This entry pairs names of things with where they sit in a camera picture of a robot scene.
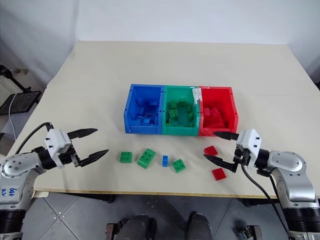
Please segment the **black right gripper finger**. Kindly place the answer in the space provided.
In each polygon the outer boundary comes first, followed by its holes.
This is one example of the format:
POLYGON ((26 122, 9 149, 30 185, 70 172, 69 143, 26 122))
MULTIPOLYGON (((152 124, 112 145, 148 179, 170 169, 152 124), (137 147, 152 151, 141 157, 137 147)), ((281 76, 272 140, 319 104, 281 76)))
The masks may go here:
POLYGON ((214 163, 215 165, 217 165, 221 168, 227 169, 233 173, 235 173, 237 171, 237 164, 236 163, 226 162, 222 158, 217 157, 217 156, 213 156, 213 155, 204 154, 203 156, 207 160, 209 160, 210 162, 214 163))
POLYGON ((214 132, 214 135, 219 138, 229 140, 229 141, 231 141, 231 140, 236 141, 239 137, 238 133, 229 132, 229 131, 216 131, 216 132, 214 132))

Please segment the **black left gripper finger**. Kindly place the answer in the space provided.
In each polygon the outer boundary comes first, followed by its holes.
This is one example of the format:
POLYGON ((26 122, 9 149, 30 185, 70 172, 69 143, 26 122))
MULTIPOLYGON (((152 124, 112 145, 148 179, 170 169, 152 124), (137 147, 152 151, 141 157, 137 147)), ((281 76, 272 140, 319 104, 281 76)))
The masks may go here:
POLYGON ((97 128, 82 128, 75 131, 68 132, 69 139, 83 138, 98 131, 97 128))
POLYGON ((108 153, 108 151, 109 151, 108 149, 105 149, 105 150, 101 150, 101 151, 90 154, 87 158, 83 160, 79 160, 79 166, 85 167, 89 164, 96 162, 101 157, 103 157, 106 153, 108 153))

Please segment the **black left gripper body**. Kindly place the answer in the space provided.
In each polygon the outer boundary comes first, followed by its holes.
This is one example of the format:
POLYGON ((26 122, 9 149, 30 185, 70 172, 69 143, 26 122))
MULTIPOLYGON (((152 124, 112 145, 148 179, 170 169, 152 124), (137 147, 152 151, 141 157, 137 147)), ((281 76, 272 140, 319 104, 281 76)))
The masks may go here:
POLYGON ((68 147, 66 152, 61 153, 58 157, 63 165, 73 163, 75 167, 80 166, 80 158, 72 144, 68 147))

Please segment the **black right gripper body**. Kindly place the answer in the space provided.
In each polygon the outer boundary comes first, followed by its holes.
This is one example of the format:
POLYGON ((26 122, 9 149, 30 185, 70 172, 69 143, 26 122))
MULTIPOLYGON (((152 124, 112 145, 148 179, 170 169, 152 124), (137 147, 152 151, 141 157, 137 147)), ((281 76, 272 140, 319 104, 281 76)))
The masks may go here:
POLYGON ((247 148, 236 147, 234 151, 233 161, 236 164, 248 166, 250 163, 250 151, 247 148))

